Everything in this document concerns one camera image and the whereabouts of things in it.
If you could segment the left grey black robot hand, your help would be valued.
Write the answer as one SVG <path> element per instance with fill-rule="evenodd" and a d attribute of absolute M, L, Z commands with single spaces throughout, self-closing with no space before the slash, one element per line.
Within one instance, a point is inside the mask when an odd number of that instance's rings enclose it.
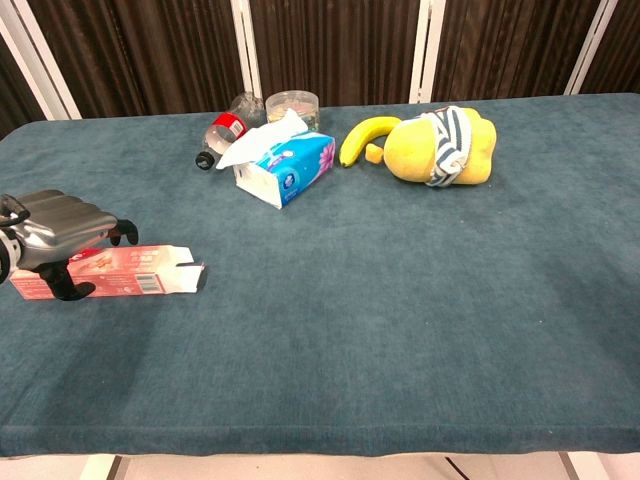
<path fill-rule="evenodd" d="M 53 296 L 75 301 L 95 290 L 90 282 L 76 284 L 68 271 L 70 259 L 108 239 L 125 237 L 136 245 L 137 226 L 92 203 L 60 190 L 42 190 L 21 197 L 1 196 L 1 280 L 17 270 L 39 275 Z"/>

